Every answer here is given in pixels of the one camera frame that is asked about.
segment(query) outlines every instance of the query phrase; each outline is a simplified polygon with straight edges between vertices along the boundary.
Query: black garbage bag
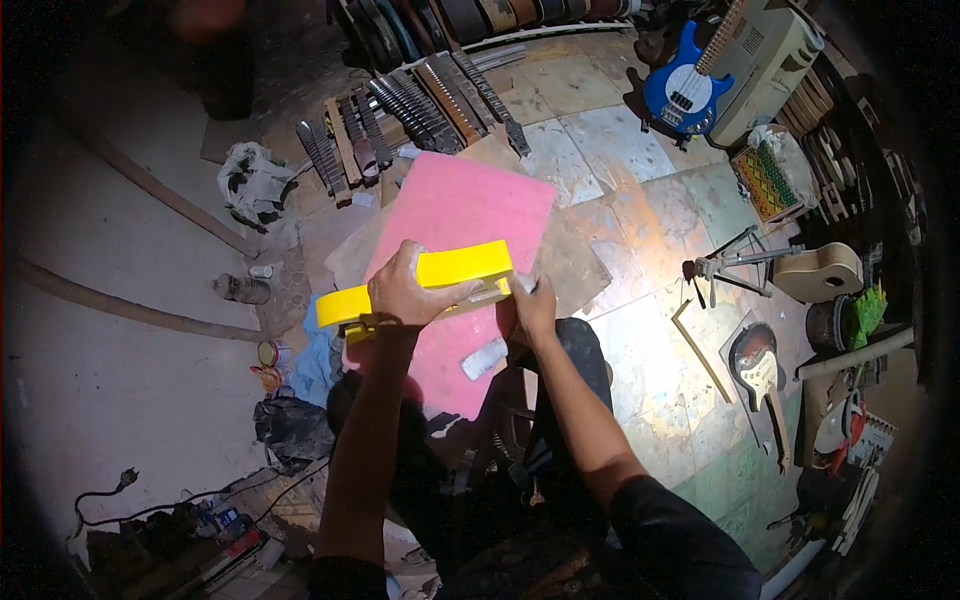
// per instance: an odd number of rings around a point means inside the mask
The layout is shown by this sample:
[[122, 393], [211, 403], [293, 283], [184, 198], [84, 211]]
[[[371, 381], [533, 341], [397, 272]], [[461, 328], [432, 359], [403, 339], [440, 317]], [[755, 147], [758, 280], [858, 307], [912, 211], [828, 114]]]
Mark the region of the black garbage bag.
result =
[[278, 396], [257, 402], [253, 428], [257, 441], [264, 443], [280, 461], [279, 466], [271, 467], [286, 476], [329, 456], [333, 447], [326, 410], [295, 397]]

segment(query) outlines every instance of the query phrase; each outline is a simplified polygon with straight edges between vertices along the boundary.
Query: forearm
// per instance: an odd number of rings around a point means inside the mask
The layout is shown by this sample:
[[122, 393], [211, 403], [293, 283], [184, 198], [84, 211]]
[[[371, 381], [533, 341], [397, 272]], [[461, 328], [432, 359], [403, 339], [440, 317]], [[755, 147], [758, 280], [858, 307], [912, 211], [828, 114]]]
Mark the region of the forearm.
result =
[[383, 518], [394, 478], [400, 401], [416, 344], [415, 329], [377, 332], [368, 374], [330, 463], [317, 556], [383, 563]]
[[531, 342], [573, 462], [606, 511], [620, 484], [647, 471], [613, 414], [577, 372], [556, 334], [550, 331]]

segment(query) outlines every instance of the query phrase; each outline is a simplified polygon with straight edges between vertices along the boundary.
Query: blue bass guitar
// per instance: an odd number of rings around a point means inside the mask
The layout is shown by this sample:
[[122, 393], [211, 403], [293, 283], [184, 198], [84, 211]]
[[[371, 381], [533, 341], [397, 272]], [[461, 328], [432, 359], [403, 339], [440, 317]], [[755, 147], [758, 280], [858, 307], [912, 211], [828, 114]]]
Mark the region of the blue bass guitar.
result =
[[701, 51], [693, 43], [697, 24], [687, 21], [680, 34], [677, 56], [657, 69], [643, 84], [643, 100], [650, 112], [680, 133], [697, 135], [713, 129], [717, 117], [717, 98], [733, 87], [733, 75], [721, 80], [710, 76], [730, 38], [746, 0], [733, 0], [727, 16]]

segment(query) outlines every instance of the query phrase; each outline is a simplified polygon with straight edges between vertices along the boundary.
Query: plastic bottle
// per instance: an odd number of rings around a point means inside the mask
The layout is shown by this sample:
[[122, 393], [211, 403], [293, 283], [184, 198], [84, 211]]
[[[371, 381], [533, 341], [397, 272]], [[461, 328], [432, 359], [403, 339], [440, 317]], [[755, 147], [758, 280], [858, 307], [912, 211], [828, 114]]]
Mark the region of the plastic bottle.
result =
[[234, 277], [223, 273], [211, 281], [210, 286], [224, 300], [263, 304], [270, 299], [270, 284], [251, 277]]

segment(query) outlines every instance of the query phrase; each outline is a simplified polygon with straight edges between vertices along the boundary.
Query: unfinished ukulele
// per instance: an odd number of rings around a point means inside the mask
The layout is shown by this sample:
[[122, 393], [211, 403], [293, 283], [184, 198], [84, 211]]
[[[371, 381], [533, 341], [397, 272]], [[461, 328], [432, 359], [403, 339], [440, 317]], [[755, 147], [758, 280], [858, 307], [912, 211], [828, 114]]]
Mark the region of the unfinished ukulele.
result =
[[733, 342], [729, 361], [733, 379], [750, 396], [750, 409], [758, 412], [763, 398], [770, 406], [780, 451], [780, 474], [785, 475], [790, 467], [790, 439], [777, 393], [777, 337], [770, 325], [754, 323], [744, 328]]
[[[513, 269], [507, 242], [497, 240], [459, 250], [422, 253], [417, 262], [417, 283], [429, 289], [447, 287], [472, 279], [483, 280], [483, 287], [465, 302], [451, 306], [441, 313], [438, 319], [443, 319], [510, 296], [506, 276]], [[346, 325], [348, 344], [373, 333], [374, 325], [370, 323], [370, 319], [365, 319], [371, 312], [366, 285], [317, 298], [318, 325]]]
[[863, 289], [863, 264], [850, 246], [833, 242], [774, 260], [774, 285], [800, 302], [826, 302]]

